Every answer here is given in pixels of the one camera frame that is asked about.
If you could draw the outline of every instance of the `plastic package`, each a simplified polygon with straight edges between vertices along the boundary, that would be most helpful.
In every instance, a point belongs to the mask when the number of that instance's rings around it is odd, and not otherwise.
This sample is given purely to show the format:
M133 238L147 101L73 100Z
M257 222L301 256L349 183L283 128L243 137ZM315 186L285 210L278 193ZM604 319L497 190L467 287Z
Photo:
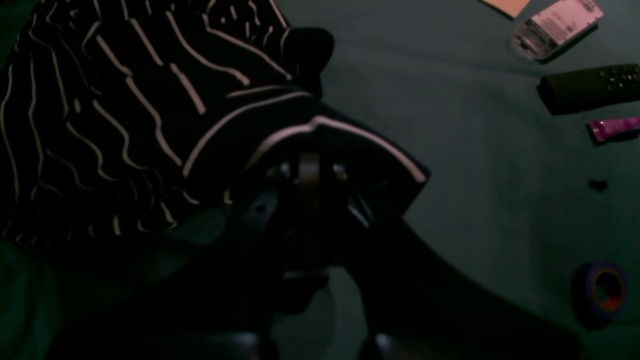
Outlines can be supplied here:
M511 43L525 57L545 60L594 28L603 16L592 0L560 0L520 24Z

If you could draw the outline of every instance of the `remote control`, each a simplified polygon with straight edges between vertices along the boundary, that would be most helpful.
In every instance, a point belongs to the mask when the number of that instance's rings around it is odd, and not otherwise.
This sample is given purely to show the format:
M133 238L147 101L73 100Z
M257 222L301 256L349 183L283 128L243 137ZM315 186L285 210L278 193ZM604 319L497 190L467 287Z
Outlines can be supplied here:
M545 76L538 92L554 115L640 100L640 65L615 65Z

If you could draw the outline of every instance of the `small dark spot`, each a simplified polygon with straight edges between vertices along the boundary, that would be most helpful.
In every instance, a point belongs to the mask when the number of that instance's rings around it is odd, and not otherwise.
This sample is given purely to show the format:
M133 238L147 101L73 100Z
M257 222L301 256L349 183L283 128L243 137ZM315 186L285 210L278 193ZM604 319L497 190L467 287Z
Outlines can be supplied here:
M609 183L607 183L606 180L603 180L603 181L591 180L589 182L589 187L594 190L597 190L599 193L602 193L607 187L609 187Z

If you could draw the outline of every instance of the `blue tape roll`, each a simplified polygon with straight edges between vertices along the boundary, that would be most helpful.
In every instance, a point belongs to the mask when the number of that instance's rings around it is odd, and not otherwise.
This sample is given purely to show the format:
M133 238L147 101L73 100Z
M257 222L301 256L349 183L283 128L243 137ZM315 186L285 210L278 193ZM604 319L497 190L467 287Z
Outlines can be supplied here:
M606 299L598 290L604 289ZM602 328L618 317L627 305L627 276L610 261L582 265L573 279L573 306L579 320L590 328Z

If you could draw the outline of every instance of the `striped shirt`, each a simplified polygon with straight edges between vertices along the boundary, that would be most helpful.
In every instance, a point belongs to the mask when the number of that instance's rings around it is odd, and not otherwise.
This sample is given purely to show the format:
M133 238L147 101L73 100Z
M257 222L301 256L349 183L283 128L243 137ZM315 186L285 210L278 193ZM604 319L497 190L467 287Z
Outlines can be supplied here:
M310 146L404 211L428 171L320 101L332 51L274 0L42 1L0 75L2 237L171 229Z

